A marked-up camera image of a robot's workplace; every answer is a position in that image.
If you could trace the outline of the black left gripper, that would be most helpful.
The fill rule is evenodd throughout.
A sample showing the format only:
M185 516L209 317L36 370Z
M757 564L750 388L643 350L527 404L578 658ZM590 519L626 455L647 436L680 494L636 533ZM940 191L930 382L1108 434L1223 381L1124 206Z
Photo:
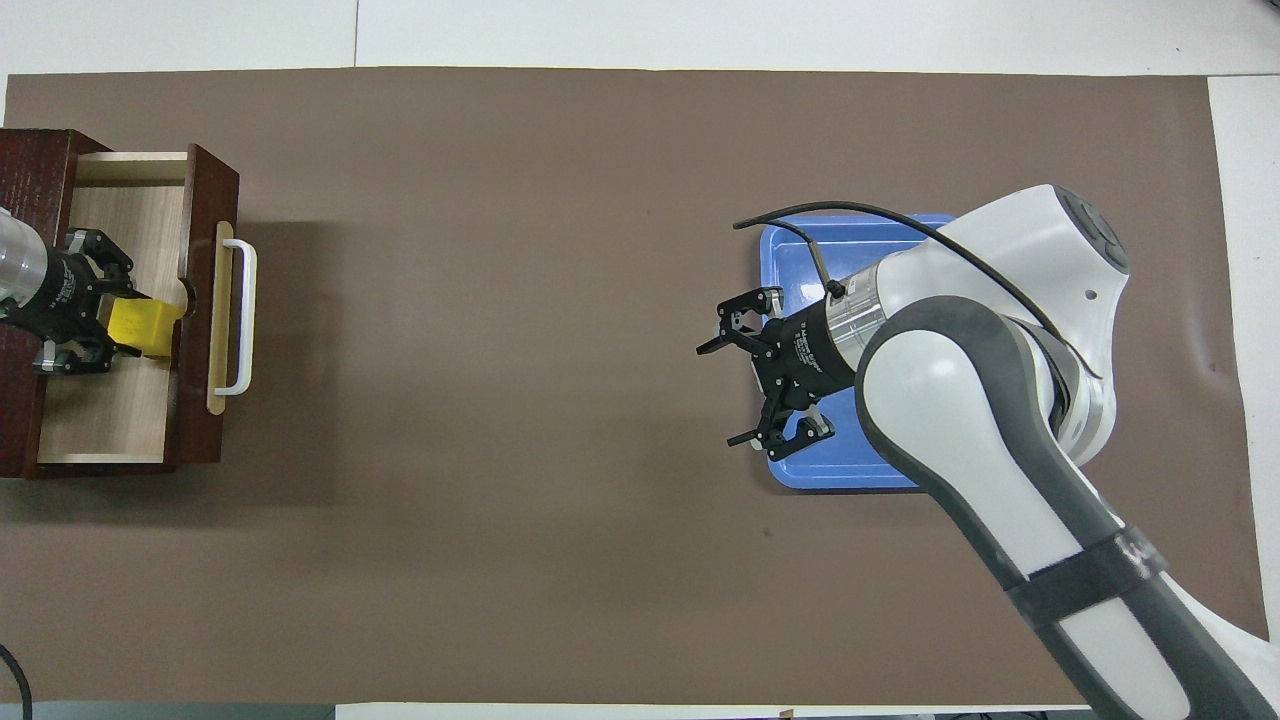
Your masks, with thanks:
M136 297L134 264L104 231L74 228L65 250L49 250L46 270L37 290L18 304L5 302L5 323L41 341L33 360L36 375L105 374L116 355L140 357L141 350L106 338L105 328L90 316L99 296Z

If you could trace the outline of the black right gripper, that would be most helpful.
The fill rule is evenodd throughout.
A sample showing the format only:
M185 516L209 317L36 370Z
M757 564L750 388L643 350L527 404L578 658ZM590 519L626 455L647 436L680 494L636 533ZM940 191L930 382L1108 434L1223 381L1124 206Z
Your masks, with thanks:
M716 333L698 346L699 356L733 346L762 357L759 418L727 438L727 446L749 446L768 462L832 438L835 423L820 402L855 386L858 378L833 340L826 302L777 318L783 297L781 287L760 287L719 302Z

